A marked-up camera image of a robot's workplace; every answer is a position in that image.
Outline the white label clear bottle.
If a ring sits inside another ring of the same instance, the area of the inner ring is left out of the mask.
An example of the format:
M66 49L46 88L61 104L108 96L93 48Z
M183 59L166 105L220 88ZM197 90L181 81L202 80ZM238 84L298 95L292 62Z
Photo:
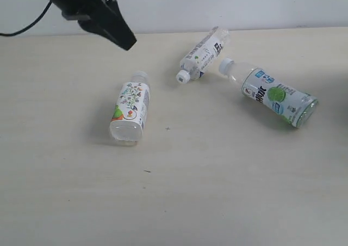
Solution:
M209 33L179 63L176 80L186 84L201 78L209 66L218 58L228 44L229 31L219 26L213 27Z

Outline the floral label square bottle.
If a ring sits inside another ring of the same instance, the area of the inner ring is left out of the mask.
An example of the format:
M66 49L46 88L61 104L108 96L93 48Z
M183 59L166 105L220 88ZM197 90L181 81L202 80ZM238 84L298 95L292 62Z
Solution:
M143 71L122 85L109 125L117 145L134 146L142 139L150 97L148 74Z

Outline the lime label water bottle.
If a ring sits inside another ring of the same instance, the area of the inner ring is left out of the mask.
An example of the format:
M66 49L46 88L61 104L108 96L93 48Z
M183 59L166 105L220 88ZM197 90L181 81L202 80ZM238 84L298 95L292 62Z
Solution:
M225 58L219 72L237 84L243 95L265 105L292 127L302 127L318 105L316 97L282 83L258 66Z

